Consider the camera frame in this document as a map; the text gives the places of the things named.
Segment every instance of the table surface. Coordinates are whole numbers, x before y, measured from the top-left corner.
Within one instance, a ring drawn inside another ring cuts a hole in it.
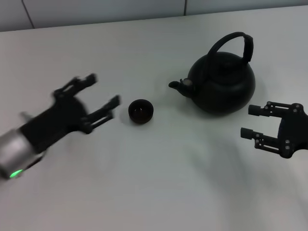
[[[308,153],[254,149],[240,128],[276,136],[278,118],[201,112],[167,85],[223,36],[254,38],[251,104],[308,107],[308,6],[0,33],[0,131],[52,102],[74,76],[90,111],[116,94],[115,119],[51,147],[22,177],[0,185],[1,231],[306,231]],[[243,39],[222,50],[243,53]],[[136,99],[153,119],[130,123]]]

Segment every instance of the white wall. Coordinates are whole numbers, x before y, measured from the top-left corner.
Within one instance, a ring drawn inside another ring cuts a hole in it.
[[[31,28],[21,0],[0,0],[0,31]]]
[[[187,15],[307,4],[308,0],[188,0]]]
[[[183,16],[185,0],[24,0],[35,28]],[[307,5],[308,0],[187,0],[187,15]],[[0,0],[0,31],[31,29],[22,0]]]
[[[183,16],[185,0],[25,0],[35,28]]]

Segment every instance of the black bowl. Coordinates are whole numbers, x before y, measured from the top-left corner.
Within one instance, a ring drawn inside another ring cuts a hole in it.
[[[147,100],[135,100],[128,107],[128,114],[137,124],[145,124],[152,119],[153,105]]]

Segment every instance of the metal cylinder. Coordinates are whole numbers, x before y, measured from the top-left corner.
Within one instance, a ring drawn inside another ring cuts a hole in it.
[[[0,173],[5,178],[24,170],[36,158],[31,144],[19,130],[10,130],[0,136]]]

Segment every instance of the kettle spout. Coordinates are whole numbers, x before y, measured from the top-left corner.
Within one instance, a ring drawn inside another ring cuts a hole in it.
[[[191,80],[184,79],[184,81],[181,79],[180,82],[178,81],[172,81],[169,83],[169,87],[177,90],[181,95],[191,98],[193,96],[193,84]]]

